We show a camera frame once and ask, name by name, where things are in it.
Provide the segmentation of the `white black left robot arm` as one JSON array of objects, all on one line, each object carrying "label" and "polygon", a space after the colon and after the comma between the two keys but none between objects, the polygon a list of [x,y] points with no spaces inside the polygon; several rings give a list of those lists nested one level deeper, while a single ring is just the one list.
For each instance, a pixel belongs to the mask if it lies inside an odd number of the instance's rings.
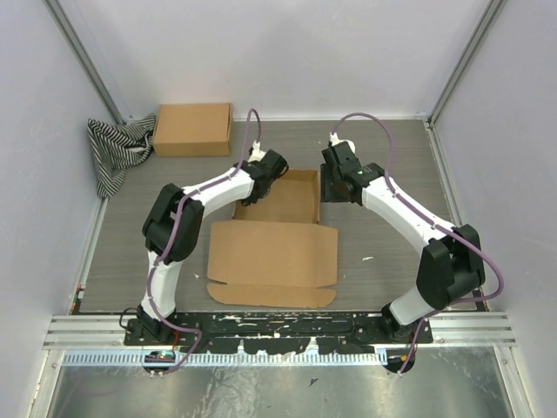
[{"label": "white black left robot arm", "polygon": [[182,327],[171,319],[176,313],[175,294],[184,261],[198,243],[204,218],[233,202],[257,203],[289,169],[284,157],[270,150],[252,150],[247,160],[197,185],[165,185],[142,228],[149,271],[144,297],[137,308],[141,331],[153,344],[169,343]]}]

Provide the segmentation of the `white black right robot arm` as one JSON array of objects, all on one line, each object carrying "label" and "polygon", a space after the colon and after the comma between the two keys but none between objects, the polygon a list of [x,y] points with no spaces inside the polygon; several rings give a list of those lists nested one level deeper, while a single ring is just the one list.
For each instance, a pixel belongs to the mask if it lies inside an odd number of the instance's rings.
[{"label": "white black right robot arm", "polygon": [[322,155],[322,200],[350,202],[375,212],[419,255],[413,287],[381,309],[382,332],[390,342],[406,341],[417,320],[485,283],[482,258],[458,241],[462,238],[480,248],[480,237],[473,227],[456,227],[427,211],[386,177],[382,167],[362,165],[350,140],[330,139]]}]

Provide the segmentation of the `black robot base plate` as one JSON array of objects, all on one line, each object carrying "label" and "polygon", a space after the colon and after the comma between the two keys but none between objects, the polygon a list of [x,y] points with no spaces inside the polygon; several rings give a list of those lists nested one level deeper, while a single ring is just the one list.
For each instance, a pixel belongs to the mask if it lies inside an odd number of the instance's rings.
[{"label": "black robot base plate", "polygon": [[195,333],[175,332],[166,342],[158,342],[141,331],[138,318],[119,326],[125,331],[124,344],[134,346],[173,345],[182,353],[195,354],[303,353],[317,344],[319,354],[370,354],[375,345],[412,342],[416,326],[388,334],[380,313],[374,312],[248,312],[175,313],[171,322]]}]

